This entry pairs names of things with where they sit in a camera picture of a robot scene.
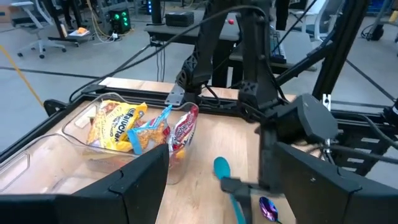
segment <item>teal spoon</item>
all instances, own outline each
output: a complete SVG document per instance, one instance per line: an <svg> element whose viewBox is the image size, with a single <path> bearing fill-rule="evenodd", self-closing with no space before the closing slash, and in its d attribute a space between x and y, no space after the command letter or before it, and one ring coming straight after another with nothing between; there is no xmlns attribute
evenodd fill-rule
<svg viewBox="0 0 398 224"><path fill-rule="evenodd" d="M231 176L231 169L229 168L228 161L224 157L217 157L214 160L213 170L219 180L221 180L223 177ZM232 195L229 195L229 197L231 199L232 206L234 207L237 224L246 224L238 202Z"/></svg>

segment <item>yellow chip bag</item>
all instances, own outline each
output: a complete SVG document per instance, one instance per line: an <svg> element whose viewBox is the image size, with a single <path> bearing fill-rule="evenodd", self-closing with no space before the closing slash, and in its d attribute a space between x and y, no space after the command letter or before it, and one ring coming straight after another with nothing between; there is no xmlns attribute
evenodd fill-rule
<svg viewBox="0 0 398 224"><path fill-rule="evenodd" d="M97 109L88 133L87 144L121 152L132 149L126 131L147 111L147 105L131 105L113 100L104 100Z"/></svg>

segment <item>concrete floor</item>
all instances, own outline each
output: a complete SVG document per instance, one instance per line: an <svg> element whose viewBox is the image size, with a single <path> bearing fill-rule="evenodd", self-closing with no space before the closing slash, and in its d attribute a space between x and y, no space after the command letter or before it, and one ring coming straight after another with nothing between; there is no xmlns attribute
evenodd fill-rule
<svg viewBox="0 0 398 224"><path fill-rule="evenodd" d="M139 20L150 21L150 18L141 16ZM374 18L365 18L363 27L371 24L373 20ZM20 68L99 77L122 65L139 49L149 43L149 36L143 31L145 23L133 23L136 26L135 32L123 37L120 42L98 45L95 44L97 41L94 40L83 43L80 47L66 43L67 52L63 53L59 49L47 49L45 59L39 59L38 53L31 50L25 51L23 58L17 57L18 48L33 41L34 36L18 29L1 32L12 29L8 24L0 24L0 43L3 44ZM398 29L395 27L386 26L384 36L378 42L368 42L361 39L358 34L358 38L355 40L348 57L353 64L394 98L398 97L398 88L396 88L398 81L398 58L396 55L398 49L393 42L397 32ZM56 36L56 30L53 28L46 30L44 33ZM167 47L165 82L174 82L182 62L191 54L192 49L191 45L183 44L171 44ZM153 51L154 49L149 49L140 58ZM157 72L155 64L156 58L153 57L138 66L117 74L115 77L155 81ZM4 101L0 111L0 122L3 130L3 134L0 135L0 151L7 148L47 117L45 111L35 101L17 73L13 70L5 69L10 67L11 64L7 58L0 55L0 94L3 96ZM317 72L304 72L298 78L286 83L282 89L286 94L311 92L318 72L319 69ZM40 72L24 72L24 74L42 100L53 98L67 101L73 90L90 81L87 78L66 77ZM393 104L387 96L383 95L348 64L343 68L332 98L333 100L353 103L386 106ZM358 106L333 105L332 107L354 111L380 111ZM398 157L397 151L393 149L386 155ZM368 176L398 188L398 179L389 177L390 172L383 172L383 170L390 169L396 170L397 166L380 162L376 164L375 169Z"/></svg>

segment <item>black box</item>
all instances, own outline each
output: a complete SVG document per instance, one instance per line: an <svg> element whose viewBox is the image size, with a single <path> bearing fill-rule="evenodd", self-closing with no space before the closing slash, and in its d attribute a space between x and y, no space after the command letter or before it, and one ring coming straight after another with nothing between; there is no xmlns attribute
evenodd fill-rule
<svg viewBox="0 0 398 224"><path fill-rule="evenodd" d="M165 15L167 26L188 27L193 24L193 12L168 12Z"/></svg>

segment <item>snack bag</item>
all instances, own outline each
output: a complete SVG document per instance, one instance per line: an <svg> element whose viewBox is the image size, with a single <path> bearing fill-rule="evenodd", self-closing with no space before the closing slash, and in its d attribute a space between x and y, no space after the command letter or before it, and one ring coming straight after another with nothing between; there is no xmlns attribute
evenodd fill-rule
<svg viewBox="0 0 398 224"><path fill-rule="evenodd" d="M104 100L97 110L86 143L115 151L128 152L131 144L126 130L147 111L147 105L131 105L113 100Z"/></svg>
<svg viewBox="0 0 398 224"><path fill-rule="evenodd" d="M170 128L167 124L167 117L172 110L172 106L166 107L160 116L154 118L139 128L127 131L133 151L137 155L147 152L156 146L166 143L170 134Z"/></svg>
<svg viewBox="0 0 398 224"><path fill-rule="evenodd" d="M192 106L191 110L183 115L174 126L168 140L170 166L185 158L185 146L189 146L197 123L199 107Z"/></svg>

